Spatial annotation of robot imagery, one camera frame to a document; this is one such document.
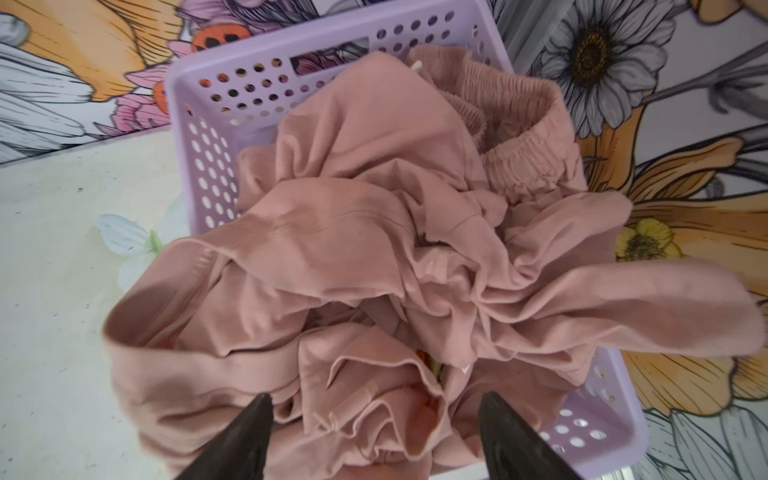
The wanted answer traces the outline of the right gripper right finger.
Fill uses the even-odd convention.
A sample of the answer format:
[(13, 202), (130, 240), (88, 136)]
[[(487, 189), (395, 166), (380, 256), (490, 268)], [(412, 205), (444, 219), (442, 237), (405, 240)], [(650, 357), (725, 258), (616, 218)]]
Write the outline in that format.
[(581, 476), (497, 393), (478, 413), (490, 480), (581, 480)]

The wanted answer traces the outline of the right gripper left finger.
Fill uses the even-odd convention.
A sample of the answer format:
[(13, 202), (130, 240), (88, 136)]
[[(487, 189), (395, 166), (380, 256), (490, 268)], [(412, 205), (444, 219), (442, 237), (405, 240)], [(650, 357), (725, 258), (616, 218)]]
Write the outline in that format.
[(273, 404), (258, 395), (177, 480), (262, 480), (273, 427)]

